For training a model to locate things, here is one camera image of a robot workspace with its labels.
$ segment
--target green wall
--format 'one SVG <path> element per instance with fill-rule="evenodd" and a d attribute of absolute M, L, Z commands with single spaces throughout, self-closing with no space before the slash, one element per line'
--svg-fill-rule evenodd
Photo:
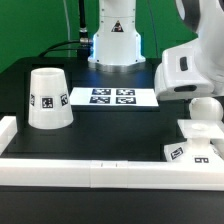
<path fill-rule="evenodd" d="M 148 0 L 137 0 L 136 29 L 142 35 L 142 53 L 155 58 L 155 41 Z M 78 38 L 78 0 L 67 0 L 72 39 Z M 98 0 L 85 0 L 90 35 L 98 28 Z M 159 56 L 164 49 L 195 37 L 181 23 L 174 0 L 151 0 Z M 63 0 L 0 0 L 0 72 L 22 57 L 37 56 L 47 47 L 67 40 Z M 48 56 L 66 56 L 50 53 Z"/>

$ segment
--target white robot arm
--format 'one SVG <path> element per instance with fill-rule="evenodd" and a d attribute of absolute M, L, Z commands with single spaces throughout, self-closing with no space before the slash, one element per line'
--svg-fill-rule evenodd
<path fill-rule="evenodd" d="M 135 29 L 136 0 L 99 0 L 100 27 L 94 35 L 89 66 L 107 72 L 141 67 L 141 37 Z"/>
<path fill-rule="evenodd" d="M 198 38 L 163 52 L 155 76 L 160 100 L 224 95 L 224 1 L 176 0 Z"/>

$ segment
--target white cup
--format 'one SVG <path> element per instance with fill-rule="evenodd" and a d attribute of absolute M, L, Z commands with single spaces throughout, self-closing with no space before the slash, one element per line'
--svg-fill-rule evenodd
<path fill-rule="evenodd" d="M 57 129 L 73 122 L 65 74 L 58 68 L 31 72 L 29 124 L 39 129 Z"/>
<path fill-rule="evenodd" d="M 190 105 L 190 116 L 193 120 L 216 120 L 223 118 L 223 108 L 221 103 L 212 98 L 194 98 Z"/>

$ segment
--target paper sheet with markers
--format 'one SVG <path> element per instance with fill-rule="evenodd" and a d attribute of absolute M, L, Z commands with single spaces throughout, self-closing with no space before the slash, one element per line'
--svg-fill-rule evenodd
<path fill-rule="evenodd" d="M 71 105 L 157 107 L 153 89 L 80 88 L 74 87 Z"/>

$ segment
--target black table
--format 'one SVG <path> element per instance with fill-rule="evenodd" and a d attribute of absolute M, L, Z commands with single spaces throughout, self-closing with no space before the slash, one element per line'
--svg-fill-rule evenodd
<path fill-rule="evenodd" d="M 16 115 L 18 133 L 2 158 L 164 161 L 163 145 L 184 141 L 177 119 L 188 101 L 159 108 L 73 106 L 74 122 L 58 130 L 28 125 L 30 72 L 62 68 L 73 87 L 153 88 L 160 60 L 110 74 L 75 58 L 23 58 L 0 75 L 0 116 Z M 223 192 L 0 187 L 0 223 L 223 223 Z"/>

